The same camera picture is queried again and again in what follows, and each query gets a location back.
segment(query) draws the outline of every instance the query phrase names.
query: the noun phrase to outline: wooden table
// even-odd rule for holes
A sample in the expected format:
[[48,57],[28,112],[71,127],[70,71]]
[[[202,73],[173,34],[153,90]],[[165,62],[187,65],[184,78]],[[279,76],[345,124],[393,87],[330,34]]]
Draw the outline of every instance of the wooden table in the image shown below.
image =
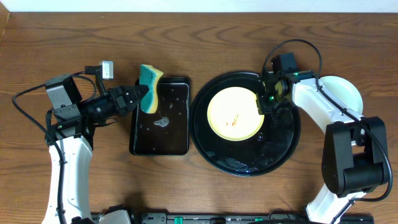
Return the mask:
[[[358,202],[351,213],[370,213],[377,223],[398,220],[398,16],[396,14],[159,14],[12,13],[0,45],[0,222],[41,223],[50,187],[50,154],[44,134],[17,112],[11,96],[56,75],[114,61],[108,87],[133,84],[139,65],[165,76],[192,79],[192,94],[218,75],[233,70],[259,72],[279,42],[303,38],[323,55],[323,75],[348,79],[361,92],[366,116],[387,127],[395,187],[379,203]],[[317,69],[318,58],[303,44],[294,52],[299,67]],[[87,82],[77,81],[83,97]],[[51,107],[44,90],[19,99],[44,123]],[[294,155],[260,177],[235,177],[215,169],[190,144],[188,154],[132,156],[130,116],[99,128],[90,166],[91,211],[127,202],[137,211],[184,213],[268,213],[299,211],[323,184],[323,133],[301,111],[302,132]],[[385,186],[368,197],[377,197]]]

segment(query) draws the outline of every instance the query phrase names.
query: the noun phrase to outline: round black tray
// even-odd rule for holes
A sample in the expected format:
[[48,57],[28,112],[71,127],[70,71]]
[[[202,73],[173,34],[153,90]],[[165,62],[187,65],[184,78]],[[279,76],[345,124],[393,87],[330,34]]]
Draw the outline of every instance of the round black tray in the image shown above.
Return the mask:
[[249,139],[229,141],[219,137],[207,120],[210,100],[232,86],[257,93],[264,88],[254,72],[232,72],[207,83],[191,107],[190,134],[200,154],[212,165],[233,175],[255,176],[273,171],[294,152],[300,137],[300,115],[296,106],[265,114],[260,130]]

